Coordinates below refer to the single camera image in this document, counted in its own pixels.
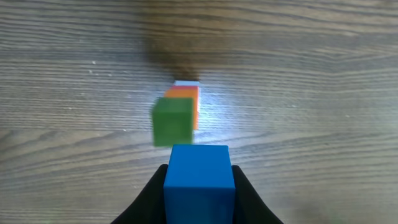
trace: green cube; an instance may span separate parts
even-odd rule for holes
[[[193,99],[159,98],[152,109],[154,146],[193,142]]]

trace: blue cube front face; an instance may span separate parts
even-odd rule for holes
[[[167,224],[232,224],[235,185],[228,146],[174,145],[164,197]]]

